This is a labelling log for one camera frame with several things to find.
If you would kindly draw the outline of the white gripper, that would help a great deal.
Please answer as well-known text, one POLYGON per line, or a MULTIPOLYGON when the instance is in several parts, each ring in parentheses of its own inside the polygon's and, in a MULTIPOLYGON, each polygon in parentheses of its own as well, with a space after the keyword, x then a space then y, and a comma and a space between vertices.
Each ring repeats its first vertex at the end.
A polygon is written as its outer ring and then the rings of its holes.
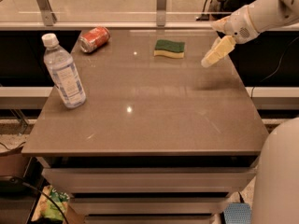
POLYGON ((216 38, 211 49, 201 61, 205 68, 217 63, 235 49, 235 44, 245 44, 255 39, 260 33, 254 27, 251 18, 251 6, 245 5, 230 16, 213 21, 211 27, 225 33, 223 38, 216 38))

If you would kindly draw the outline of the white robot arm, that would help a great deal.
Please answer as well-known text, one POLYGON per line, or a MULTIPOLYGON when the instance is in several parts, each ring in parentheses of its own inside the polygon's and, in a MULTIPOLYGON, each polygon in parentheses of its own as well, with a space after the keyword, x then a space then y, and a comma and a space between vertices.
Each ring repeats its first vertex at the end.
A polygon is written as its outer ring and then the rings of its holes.
POLYGON ((220 33, 202 65, 230 56, 265 119, 282 119, 258 159, 250 224, 299 224, 299 0, 215 0, 220 33))

